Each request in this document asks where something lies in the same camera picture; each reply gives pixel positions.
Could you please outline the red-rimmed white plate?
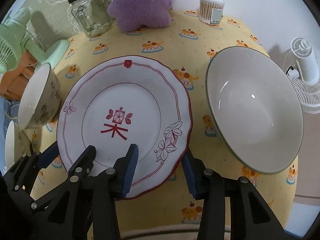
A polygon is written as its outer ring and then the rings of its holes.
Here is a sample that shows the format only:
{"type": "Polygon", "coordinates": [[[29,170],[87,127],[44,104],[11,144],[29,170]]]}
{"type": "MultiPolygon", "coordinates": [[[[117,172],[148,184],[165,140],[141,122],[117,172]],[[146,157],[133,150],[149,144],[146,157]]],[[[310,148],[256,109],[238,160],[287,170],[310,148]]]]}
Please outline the red-rimmed white plate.
{"type": "Polygon", "coordinates": [[[188,92],[173,71],[157,60],[127,55],[93,67],[75,83],[62,105],[56,139],[66,169],[95,147],[92,176],[136,144],[127,194],[134,199],[170,178],[189,147],[192,127],[188,92]]]}

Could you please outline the grey plaid pillow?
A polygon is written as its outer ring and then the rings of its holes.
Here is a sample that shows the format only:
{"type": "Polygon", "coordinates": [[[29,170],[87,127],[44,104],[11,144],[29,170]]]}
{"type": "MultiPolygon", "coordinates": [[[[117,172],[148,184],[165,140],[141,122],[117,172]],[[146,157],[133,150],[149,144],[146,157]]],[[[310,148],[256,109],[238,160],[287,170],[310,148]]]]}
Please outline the grey plaid pillow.
{"type": "Polygon", "coordinates": [[[5,137],[7,135],[7,129],[11,121],[17,123],[18,110],[20,102],[17,100],[7,100],[1,97],[0,104],[0,129],[1,129],[1,170],[5,168],[5,137]]]}

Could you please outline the wooden bed headboard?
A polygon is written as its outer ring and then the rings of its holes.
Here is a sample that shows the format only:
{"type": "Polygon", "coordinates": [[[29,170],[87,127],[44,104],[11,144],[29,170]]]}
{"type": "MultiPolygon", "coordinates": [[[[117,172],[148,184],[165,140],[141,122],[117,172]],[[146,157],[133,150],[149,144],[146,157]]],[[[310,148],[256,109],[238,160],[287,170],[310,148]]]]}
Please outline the wooden bed headboard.
{"type": "Polygon", "coordinates": [[[20,100],[37,64],[37,59],[29,51],[24,52],[15,70],[1,74],[1,97],[20,100]]]}

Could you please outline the yellow patterned tablecloth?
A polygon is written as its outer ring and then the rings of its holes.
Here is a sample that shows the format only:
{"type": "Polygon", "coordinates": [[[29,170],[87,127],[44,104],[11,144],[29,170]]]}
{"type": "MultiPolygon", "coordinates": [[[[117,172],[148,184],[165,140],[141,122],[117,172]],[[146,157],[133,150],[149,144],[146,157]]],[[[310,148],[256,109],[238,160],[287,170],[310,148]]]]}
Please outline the yellow patterned tablecloth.
{"type": "MultiPolygon", "coordinates": [[[[190,145],[193,155],[224,177],[236,179],[246,176],[257,187],[281,225],[285,226],[296,192],[296,185],[288,184],[287,180],[297,178],[297,161],[278,174],[260,174],[242,165],[213,135],[204,87],[210,59],[219,50],[239,42],[264,52],[243,22],[233,26],[223,21],[221,26],[218,30],[184,12],[173,12],[167,28],[142,27],[134,34],[123,34],[115,27],[94,39],[78,34],[71,37],[71,45],[56,66],[55,73],[61,83],[62,95],[66,96],[76,81],[95,65],[117,56],[142,55],[146,42],[158,43],[161,51],[147,53],[146,56],[170,67],[190,95],[193,113],[190,145]]],[[[130,233],[160,226],[196,228],[202,205],[202,201],[193,200],[182,167],[178,166],[159,188],[117,205],[120,229],[130,233]]]]}

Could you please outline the green desk fan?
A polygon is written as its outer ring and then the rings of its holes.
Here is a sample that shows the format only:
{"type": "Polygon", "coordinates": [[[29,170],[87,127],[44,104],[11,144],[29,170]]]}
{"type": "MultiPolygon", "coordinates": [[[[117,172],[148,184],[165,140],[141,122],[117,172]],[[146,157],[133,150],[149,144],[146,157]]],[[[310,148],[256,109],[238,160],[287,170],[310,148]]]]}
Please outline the green desk fan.
{"type": "Polygon", "coordinates": [[[46,51],[39,47],[36,37],[27,29],[31,13],[21,8],[1,24],[1,73],[15,70],[22,54],[28,51],[39,64],[49,63],[54,68],[69,48],[68,40],[58,40],[46,51]]]}

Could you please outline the glass jar black lid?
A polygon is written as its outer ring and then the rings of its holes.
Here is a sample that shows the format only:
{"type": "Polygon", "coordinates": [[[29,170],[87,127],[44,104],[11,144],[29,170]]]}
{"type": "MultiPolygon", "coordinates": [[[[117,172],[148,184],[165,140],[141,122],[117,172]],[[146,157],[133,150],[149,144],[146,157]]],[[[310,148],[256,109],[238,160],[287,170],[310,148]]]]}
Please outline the glass jar black lid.
{"type": "Polygon", "coordinates": [[[112,0],[68,0],[71,14],[89,38],[100,36],[109,31],[114,18],[107,13],[112,0]]]}

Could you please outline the white floor fan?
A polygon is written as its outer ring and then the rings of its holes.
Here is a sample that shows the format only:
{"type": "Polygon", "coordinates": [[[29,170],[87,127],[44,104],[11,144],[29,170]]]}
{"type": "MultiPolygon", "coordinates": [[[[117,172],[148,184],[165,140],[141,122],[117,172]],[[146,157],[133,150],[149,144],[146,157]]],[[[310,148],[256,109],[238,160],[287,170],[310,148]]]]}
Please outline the white floor fan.
{"type": "Polygon", "coordinates": [[[284,72],[291,81],[302,110],[319,113],[319,50],[309,40],[295,37],[283,63],[284,72]]]}

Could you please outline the purple plush toy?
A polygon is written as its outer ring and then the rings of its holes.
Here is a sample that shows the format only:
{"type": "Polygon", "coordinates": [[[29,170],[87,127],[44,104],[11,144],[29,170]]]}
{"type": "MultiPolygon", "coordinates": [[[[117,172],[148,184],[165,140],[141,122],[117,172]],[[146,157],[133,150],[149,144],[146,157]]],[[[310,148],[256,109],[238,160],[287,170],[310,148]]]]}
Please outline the purple plush toy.
{"type": "Polygon", "coordinates": [[[164,28],[170,24],[172,0],[113,0],[107,13],[116,19],[121,32],[134,31],[145,25],[164,28]]]}

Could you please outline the cotton swab container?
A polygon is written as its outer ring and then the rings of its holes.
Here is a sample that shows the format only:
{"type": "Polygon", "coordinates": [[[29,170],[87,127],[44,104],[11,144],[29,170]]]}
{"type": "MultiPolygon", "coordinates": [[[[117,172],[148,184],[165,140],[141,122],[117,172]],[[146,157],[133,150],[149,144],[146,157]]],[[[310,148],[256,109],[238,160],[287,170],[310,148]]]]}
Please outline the cotton swab container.
{"type": "Polygon", "coordinates": [[[201,22],[218,25],[223,17],[224,0],[200,0],[198,18],[201,22]]]}

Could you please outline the green patterned wall mat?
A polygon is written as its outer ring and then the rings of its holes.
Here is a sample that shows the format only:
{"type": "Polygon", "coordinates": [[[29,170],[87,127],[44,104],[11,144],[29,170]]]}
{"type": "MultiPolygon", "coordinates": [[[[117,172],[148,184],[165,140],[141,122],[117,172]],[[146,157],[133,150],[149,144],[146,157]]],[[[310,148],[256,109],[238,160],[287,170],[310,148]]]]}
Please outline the green patterned wall mat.
{"type": "Polygon", "coordinates": [[[73,17],[68,0],[16,0],[11,15],[20,8],[28,8],[31,19],[28,30],[36,37],[37,44],[47,50],[56,41],[68,39],[82,32],[73,17]]]}

